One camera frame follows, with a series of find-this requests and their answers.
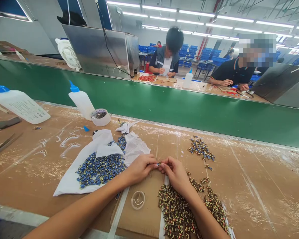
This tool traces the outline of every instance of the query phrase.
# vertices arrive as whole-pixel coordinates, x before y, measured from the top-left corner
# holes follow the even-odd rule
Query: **brown work table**
[[[0,130],[0,144],[12,134],[23,132],[0,153],[0,205],[51,217],[84,197],[52,195],[80,150],[92,140],[93,130],[110,129],[117,140],[120,133],[115,129],[120,123],[118,117],[112,116],[108,125],[96,127],[81,117],[76,108],[40,104],[49,111],[49,120],[39,125],[22,121]],[[0,111],[0,121],[12,117],[12,113]],[[85,132],[84,125],[91,131]],[[299,238],[299,149],[144,120],[138,120],[131,130],[147,144],[157,160],[172,156],[183,162],[192,178],[209,176],[212,189],[226,207],[229,225],[237,239]],[[212,171],[204,168],[200,156],[187,151],[193,134],[203,137],[215,155],[215,162],[206,162]],[[157,194],[162,184],[164,176],[152,171],[143,182],[130,187],[117,235],[158,237],[161,209]],[[146,195],[140,210],[132,209],[130,200],[137,190]],[[113,199],[91,228],[109,232],[115,205],[117,201]]]

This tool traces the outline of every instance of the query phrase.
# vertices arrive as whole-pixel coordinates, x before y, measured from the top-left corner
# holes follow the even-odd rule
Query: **glue bottle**
[[[0,104],[31,124],[39,124],[51,116],[26,93],[0,85]]]
[[[193,74],[192,74],[193,68],[189,71],[189,73],[186,74],[183,88],[188,89],[190,86],[190,83],[192,82]]]
[[[94,106],[92,105],[92,102],[84,91],[81,91],[77,86],[75,86],[71,81],[71,92],[69,93],[69,97],[73,102],[75,103],[76,107],[79,109],[81,114],[84,118],[87,120],[92,120],[90,117],[90,114],[92,111],[95,110]]]

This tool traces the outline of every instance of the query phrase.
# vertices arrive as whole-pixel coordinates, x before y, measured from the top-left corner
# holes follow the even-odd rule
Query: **stainless steel panel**
[[[134,75],[134,69],[140,72],[139,37],[126,33],[127,56],[129,59],[130,75]]]
[[[103,29],[62,25],[84,72],[130,79],[117,69],[106,48]],[[125,33],[106,31],[107,45],[116,64],[129,73]]]

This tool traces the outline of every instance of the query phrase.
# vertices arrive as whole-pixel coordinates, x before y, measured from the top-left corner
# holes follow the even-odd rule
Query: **black hair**
[[[176,54],[182,48],[183,42],[184,34],[178,27],[172,27],[168,30],[166,45],[173,54]]]
[[[285,58],[282,57],[282,58],[279,58],[279,59],[277,60],[277,62],[278,62],[278,63],[283,63],[284,60],[285,60]]]

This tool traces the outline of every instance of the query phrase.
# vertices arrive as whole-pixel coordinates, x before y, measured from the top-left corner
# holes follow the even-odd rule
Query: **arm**
[[[188,180],[182,163],[172,157],[162,161],[158,170],[168,175],[173,188],[188,202],[198,229],[206,239],[228,239],[227,234],[209,212],[204,202]]]
[[[100,189],[58,212],[24,238],[79,238],[118,192],[142,181],[155,168],[158,168],[158,166],[154,155],[140,155],[124,172]]]

